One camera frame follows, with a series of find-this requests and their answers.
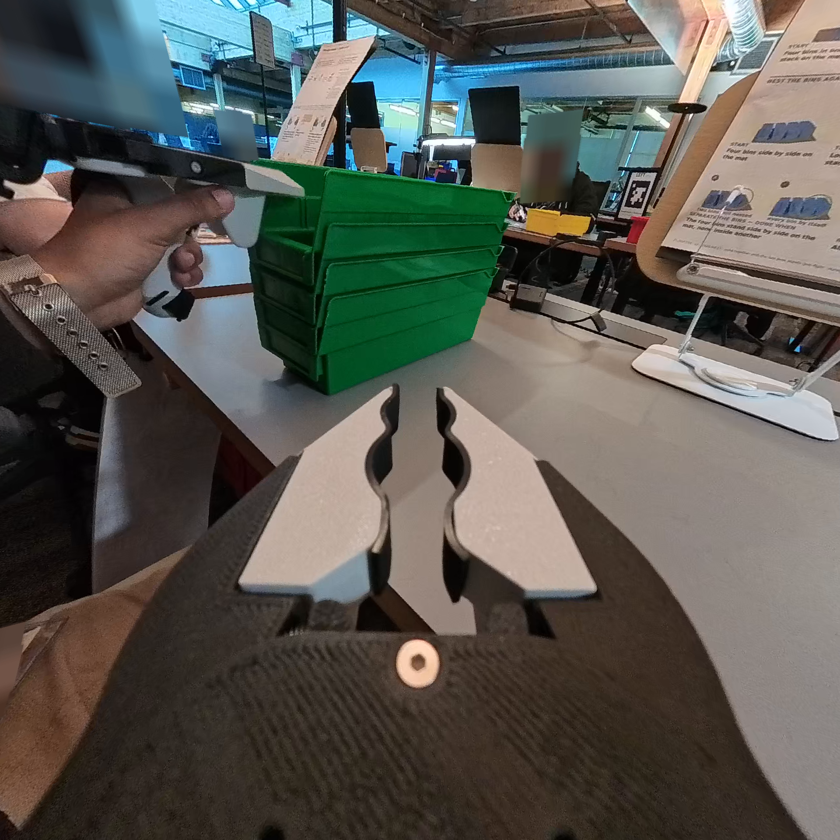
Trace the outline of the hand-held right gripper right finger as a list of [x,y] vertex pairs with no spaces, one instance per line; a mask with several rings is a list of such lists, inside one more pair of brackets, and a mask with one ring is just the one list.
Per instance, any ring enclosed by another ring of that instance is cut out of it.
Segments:
[[597,586],[534,454],[448,387],[436,392],[443,471],[443,576],[450,600],[525,603]]

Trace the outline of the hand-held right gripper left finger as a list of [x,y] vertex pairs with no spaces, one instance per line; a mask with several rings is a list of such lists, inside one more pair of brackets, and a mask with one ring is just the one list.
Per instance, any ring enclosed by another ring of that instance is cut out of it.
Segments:
[[400,388],[391,385],[307,446],[238,578],[243,592],[351,604],[386,588]]

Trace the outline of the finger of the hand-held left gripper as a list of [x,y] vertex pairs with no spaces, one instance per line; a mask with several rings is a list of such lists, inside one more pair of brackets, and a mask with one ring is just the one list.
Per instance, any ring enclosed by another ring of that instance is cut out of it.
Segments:
[[245,188],[253,193],[304,197],[305,190],[276,168],[245,163]]

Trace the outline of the person's left hand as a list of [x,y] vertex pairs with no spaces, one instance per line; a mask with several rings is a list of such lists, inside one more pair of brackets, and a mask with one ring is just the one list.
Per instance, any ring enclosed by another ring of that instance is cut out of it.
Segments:
[[224,219],[235,196],[221,186],[133,205],[111,181],[90,182],[66,223],[32,254],[100,329],[132,320],[142,309],[141,289],[169,248],[169,275],[180,288],[203,281],[203,252],[190,228]]

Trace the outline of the wooden stand with black panel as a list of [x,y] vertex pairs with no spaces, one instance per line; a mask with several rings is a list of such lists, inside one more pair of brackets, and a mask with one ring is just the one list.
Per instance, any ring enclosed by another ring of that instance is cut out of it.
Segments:
[[355,168],[360,172],[387,172],[387,149],[380,114],[371,81],[354,81],[346,91],[350,115],[350,147]]
[[470,153],[472,186],[519,194],[522,170],[520,88],[471,88],[468,96],[475,137]]

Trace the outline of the beige instruction sheet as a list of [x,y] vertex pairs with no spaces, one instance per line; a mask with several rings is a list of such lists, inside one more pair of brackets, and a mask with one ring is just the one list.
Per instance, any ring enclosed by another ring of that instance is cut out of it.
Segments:
[[326,123],[335,116],[342,95],[375,49],[375,42],[374,36],[368,36],[321,46],[280,127],[273,161],[312,164]]

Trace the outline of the large yellow bin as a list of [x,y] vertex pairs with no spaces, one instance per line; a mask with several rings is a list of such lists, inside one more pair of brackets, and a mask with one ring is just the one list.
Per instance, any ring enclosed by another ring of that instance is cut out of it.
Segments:
[[591,215],[564,213],[543,207],[531,207],[527,210],[524,228],[526,231],[547,237],[580,237],[587,234],[592,226]]

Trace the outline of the long wooden table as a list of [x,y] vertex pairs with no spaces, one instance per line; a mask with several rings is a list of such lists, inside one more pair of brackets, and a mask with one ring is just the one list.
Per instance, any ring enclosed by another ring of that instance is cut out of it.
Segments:
[[527,230],[521,224],[509,223],[502,235],[507,245],[528,244],[541,249],[555,247],[586,257],[595,258],[595,266],[581,294],[581,303],[601,304],[606,289],[626,273],[636,260],[635,243],[623,237],[600,237],[598,233],[580,237],[548,236]]

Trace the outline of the person's tan trouser leg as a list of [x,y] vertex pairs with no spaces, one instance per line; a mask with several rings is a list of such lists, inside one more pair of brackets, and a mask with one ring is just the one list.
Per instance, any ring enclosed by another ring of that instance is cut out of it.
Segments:
[[59,627],[2,715],[2,838],[16,838],[65,767],[134,625],[186,552],[180,549],[100,593],[29,621],[56,619]]

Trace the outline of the black and white tag sign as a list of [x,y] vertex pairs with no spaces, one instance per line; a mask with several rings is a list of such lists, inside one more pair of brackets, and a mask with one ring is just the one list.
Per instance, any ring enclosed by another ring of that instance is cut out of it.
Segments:
[[631,220],[647,214],[661,173],[660,167],[622,167],[623,189],[616,210],[617,220]]

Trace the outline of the black floor lamp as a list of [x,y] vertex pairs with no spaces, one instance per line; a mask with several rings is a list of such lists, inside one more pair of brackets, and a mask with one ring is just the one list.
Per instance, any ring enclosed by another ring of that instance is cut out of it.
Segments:
[[668,104],[667,111],[674,114],[671,120],[671,128],[674,130],[673,137],[668,147],[668,155],[665,162],[670,168],[674,168],[679,158],[679,149],[688,131],[694,116],[708,110],[708,106],[699,101],[674,101]]

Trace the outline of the silver ventilation duct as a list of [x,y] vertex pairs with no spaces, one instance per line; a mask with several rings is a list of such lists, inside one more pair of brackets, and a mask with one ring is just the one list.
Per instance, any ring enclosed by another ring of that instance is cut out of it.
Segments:
[[628,1],[647,31],[683,74],[706,35],[730,34],[739,58],[760,45],[766,24],[759,1]]

